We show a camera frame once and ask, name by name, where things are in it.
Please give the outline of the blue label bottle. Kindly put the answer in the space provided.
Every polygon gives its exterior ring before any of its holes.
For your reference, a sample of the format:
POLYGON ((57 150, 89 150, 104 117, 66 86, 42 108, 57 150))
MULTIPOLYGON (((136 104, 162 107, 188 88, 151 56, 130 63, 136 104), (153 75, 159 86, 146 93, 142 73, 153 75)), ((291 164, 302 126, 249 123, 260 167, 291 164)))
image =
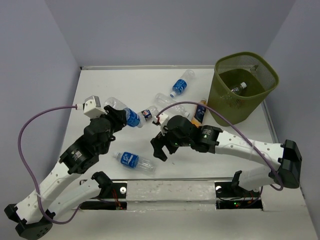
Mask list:
POLYGON ((169 96, 174 98, 181 95, 192 81, 196 78, 195 72, 187 69, 182 76, 173 84, 169 96))
POLYGON ((138 127, 142 128, 145 124, 145 120, 143 120, 143 116, 141 113, 136 113, 131 108, 129 108, 126 104, 115 97, 109 97, 105 102, 104 106, 111 106, 115 110, 124 110, 126 114, 126 124, 130 127, 138 127))
POLYGON ((132 170, 153 174, 156 166, 148 159, 130 152, 115 152, 113 157, 123 166, 132 170))

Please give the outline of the pepsi bottle black cap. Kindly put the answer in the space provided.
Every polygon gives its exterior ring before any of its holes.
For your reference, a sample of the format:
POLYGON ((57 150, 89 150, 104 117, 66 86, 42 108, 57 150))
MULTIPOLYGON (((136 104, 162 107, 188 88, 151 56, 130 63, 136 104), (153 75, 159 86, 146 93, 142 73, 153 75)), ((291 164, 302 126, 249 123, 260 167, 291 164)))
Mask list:
POLYGON ((152 120, 159 113, 158 108, 155 105, 151 105, 148 108, 139 111, 138 116, 144 122, 152 120))

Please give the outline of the orange juice bottle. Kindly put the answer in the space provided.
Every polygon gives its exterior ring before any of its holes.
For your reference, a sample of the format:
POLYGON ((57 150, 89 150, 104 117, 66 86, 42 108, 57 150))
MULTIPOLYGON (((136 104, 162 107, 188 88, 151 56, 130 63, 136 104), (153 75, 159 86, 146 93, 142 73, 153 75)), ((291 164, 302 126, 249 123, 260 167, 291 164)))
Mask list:
POLYGON ((191 123, 194 124, 197 127, 202 126, 203 120, 206 114, 206 108, 201 105, 197 105, 193 114, 193 117, 191 119, 191 123))

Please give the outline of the clear crushed bottle white cap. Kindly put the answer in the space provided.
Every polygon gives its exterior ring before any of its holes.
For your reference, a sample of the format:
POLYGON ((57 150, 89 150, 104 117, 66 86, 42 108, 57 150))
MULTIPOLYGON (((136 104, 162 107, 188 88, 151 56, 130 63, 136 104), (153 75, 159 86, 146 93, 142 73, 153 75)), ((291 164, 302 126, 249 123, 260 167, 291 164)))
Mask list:
POLYGON ((241 82, 231 88, 231 92, 240 95, 247 88, 247 84, 245 82, 241 82))

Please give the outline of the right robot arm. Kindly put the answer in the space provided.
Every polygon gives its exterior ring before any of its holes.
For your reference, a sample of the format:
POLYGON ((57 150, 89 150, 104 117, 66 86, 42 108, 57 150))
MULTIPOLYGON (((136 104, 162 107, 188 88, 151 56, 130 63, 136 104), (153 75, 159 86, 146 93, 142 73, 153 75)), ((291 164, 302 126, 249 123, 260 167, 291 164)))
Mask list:
POLYGON ((163 162, 168 158, 163 147, 171 155, 180 147, 190 147, 199 153, 234 156, 258 163, 260 166, 252 170, 235 172, 230 183, 235 196, 273 184, 287 189, 300 187, 302 156, 292 140, 284 143, 246 140, 219 127, 197 127, 181 115, 169 117, 162 113, 152 122, 160 127, 160 132, 150 141, 153 156, 163 162))

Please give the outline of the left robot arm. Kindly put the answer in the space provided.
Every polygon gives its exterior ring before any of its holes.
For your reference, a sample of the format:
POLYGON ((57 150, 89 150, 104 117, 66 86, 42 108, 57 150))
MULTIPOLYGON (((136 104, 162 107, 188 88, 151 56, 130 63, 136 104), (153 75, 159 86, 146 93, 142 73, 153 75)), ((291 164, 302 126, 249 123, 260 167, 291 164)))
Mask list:
POLYGON ((19 203, 9 204, 4 212, 16 222, 18 235, 26 240, 42 238, 64 212, 75 208, 90 198, 104 198, 116 195, 112 180, 102 171, 96 172, 74 191, 62 192, 90 167, 99 161, 99 156, 107 154, 114 133, 127 124, 126 112, 107 105, 103 108, 90 103, 77 104, 74 109, 82 110, 90 118, 90 123, 81 135, 60 156, 47 177, 38 183, 33 172, 30 176, 34 191, 19 203))

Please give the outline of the green mesh waste bin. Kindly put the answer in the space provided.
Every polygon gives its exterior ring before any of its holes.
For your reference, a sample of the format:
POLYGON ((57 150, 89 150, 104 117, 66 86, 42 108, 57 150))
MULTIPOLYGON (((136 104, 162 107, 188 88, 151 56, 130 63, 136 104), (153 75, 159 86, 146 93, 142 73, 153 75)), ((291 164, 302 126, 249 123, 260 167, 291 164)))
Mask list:
POLYGON ((277 73, 261 56, 231 54, 215 63, 207 105, 235 125, 246 120, 278 84, 277 73))

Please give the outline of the clear unlabelled bottle far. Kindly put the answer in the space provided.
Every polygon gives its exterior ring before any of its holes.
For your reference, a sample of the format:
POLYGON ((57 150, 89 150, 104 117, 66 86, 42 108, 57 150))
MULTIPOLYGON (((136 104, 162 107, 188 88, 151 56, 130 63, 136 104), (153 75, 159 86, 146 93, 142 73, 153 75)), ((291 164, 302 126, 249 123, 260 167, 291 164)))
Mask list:
MULTIPOLYGON (((162 108, 168 107, 176 103, 176 101, 174 101, 171 97, 164 95, 163 93, 157 93, 154 97, 154 101, 162 108)), ((181 104, 177 104, 169 108, 167 111, 174 115, 181 115, 186 118, 188 118, 190 115, 190 113, 181 104)))

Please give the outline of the white foam strip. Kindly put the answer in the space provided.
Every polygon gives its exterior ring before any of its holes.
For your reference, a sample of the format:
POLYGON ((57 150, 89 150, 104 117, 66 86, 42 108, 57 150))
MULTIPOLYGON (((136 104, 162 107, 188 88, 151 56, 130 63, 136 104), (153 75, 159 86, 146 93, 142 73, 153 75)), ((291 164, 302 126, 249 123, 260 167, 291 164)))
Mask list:
POLYGON ((208 180, 134 180, 126 188, 128 211, 214 211, 216 187, 208 180))

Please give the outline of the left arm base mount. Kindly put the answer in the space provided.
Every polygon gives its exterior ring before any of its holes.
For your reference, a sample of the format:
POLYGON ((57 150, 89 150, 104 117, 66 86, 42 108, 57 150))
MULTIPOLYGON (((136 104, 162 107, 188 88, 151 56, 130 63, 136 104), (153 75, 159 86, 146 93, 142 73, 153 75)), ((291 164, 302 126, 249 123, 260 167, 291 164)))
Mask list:
POLYGON ((114 181, 108 193, 90 198, 81 204, 81 210, 124 211, 127 209, 127 182, 114 181))

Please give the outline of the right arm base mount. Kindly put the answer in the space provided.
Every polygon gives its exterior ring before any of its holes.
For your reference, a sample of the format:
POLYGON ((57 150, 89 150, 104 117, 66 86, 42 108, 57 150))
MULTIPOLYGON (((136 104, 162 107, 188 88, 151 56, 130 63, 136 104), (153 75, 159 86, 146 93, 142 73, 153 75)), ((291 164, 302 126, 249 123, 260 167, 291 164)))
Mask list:
POLYGON ((240 187, 232 187, 230 181, 218 181, 214 185, 218 210, 263 209, 259 190, 247 191, 240 187))

